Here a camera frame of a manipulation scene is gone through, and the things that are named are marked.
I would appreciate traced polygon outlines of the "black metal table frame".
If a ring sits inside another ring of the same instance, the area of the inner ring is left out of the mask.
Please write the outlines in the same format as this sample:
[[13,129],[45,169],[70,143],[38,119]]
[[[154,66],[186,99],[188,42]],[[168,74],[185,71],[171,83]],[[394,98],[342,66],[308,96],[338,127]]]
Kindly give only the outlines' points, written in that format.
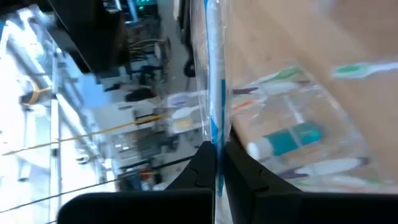
[[195,78],[195,61],[193,56],[192,36],[191,36],[191,17],[190,0],[178,0],[177,25],[181,43],[188,52],[188,60],[184,65],[183,72],[188,78]]

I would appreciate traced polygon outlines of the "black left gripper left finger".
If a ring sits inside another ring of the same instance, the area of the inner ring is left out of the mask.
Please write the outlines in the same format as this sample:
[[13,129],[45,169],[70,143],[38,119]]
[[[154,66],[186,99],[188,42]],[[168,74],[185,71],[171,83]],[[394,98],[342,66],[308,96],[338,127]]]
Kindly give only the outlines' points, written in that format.
[[83,194],[62,206],[57,224],[215,224],[216,163],[205,141],[165,190]]

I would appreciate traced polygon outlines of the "small teal mouthwash bottle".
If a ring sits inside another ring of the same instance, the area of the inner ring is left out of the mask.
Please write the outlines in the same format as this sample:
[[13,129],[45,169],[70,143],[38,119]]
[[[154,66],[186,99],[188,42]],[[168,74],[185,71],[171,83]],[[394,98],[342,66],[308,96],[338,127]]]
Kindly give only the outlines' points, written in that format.
[[307,121],[289,128],[275,131],[246,146],[248,154],[261,160],[281,156],[302,146],[318,143],[323,139],[323,131],[317,123]]

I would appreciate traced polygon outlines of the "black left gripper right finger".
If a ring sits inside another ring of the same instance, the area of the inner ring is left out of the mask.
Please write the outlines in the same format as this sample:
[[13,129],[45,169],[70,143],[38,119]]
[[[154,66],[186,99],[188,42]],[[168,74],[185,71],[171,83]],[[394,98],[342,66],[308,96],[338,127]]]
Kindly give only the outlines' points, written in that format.
[[398,195],[304,192],[234,141],[224,181],[234,224],[398,224]]

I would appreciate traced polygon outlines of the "purple white toothbrush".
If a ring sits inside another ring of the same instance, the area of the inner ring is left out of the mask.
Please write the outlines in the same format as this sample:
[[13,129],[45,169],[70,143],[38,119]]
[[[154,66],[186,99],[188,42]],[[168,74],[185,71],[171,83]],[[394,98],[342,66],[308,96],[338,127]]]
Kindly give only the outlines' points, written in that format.
[[296,82],[262,82],[257,85],[249,85],[233,90],[233,95],[278,95],[288,91],[296,90],[300,87],[309,84],[310,81],[296,81]]

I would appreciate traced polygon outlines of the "clear acrylic organizer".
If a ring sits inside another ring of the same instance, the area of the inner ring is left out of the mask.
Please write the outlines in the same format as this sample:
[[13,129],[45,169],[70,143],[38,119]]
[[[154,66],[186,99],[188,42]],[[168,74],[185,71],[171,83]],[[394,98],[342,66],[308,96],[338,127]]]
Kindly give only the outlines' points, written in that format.
[[318,143],[281,156],[257,160],[290,184],[312,192],[380,193],[385,182],[361,133],[335,99],[297,65],[284,65],[251,77],[237,88],[288,67],[301,68],[309,84],[278,95],[238,95],[233,101],[233,129],[246,146],[260,137],[311,121],[323,131]]

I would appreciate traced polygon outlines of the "blue white toothbrush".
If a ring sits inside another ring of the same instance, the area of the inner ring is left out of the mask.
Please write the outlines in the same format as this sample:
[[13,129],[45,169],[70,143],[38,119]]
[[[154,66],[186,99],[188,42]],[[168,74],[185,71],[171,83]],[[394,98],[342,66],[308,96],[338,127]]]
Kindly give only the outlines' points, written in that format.
[[232,224],[223,158],[231,131],[231,84],[226,75],[226,0],[191,0],[191,32],[204,139],[216,153],[215,224]]

